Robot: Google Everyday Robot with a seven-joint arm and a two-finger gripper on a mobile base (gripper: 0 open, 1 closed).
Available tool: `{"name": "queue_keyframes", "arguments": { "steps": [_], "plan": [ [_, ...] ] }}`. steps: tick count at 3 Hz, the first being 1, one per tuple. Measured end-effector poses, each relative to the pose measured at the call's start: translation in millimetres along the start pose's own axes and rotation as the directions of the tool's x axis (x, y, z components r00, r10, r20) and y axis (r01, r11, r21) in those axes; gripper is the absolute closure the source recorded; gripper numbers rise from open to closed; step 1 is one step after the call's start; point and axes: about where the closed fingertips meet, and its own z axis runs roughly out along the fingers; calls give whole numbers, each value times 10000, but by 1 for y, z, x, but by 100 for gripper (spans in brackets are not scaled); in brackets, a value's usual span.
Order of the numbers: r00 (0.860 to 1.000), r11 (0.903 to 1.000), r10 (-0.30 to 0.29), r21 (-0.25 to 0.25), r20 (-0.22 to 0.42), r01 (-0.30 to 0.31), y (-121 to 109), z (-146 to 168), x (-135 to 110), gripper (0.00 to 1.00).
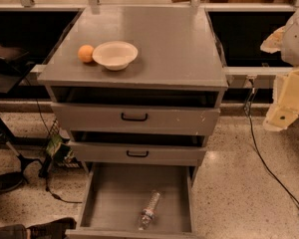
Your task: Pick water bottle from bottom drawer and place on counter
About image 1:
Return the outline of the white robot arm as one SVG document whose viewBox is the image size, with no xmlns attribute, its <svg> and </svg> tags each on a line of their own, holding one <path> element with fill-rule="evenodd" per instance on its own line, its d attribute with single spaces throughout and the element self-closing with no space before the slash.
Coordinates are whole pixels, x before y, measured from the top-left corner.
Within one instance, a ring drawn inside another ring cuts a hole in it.
<svg viewBox="0 0 299 239">
<path fill-rule="evenodd" d="M 285 26 L 262 42 L 260 50 L 270 54 L 280 52 L 282 61 L 292 66 L 288 74 L 276 76 L 273 104 L 263 122 L 265 129 L 280 131 L 299 118 L 299 8 Z"/>
</svg>

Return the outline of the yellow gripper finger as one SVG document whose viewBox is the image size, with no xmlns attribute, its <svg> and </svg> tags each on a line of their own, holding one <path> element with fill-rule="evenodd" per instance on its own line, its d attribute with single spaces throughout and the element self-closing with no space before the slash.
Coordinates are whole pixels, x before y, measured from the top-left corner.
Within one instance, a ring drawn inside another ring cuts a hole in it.
<svg viewBox="0 0 299 239">
<path fill-rule="evenodd" d="M 273 54 L 282 50 L 282 41 L 285 33 L 285 27 L 276 29 L 261 44 L 260 50 L 265 53 Z"/>
<path fill-rule="evenodd" d="M 277 75 L 273 84 L 273 103 L 263 122 L 269 131 L 287 129 L 299 118 L 299 68 Z"/>
</svg>

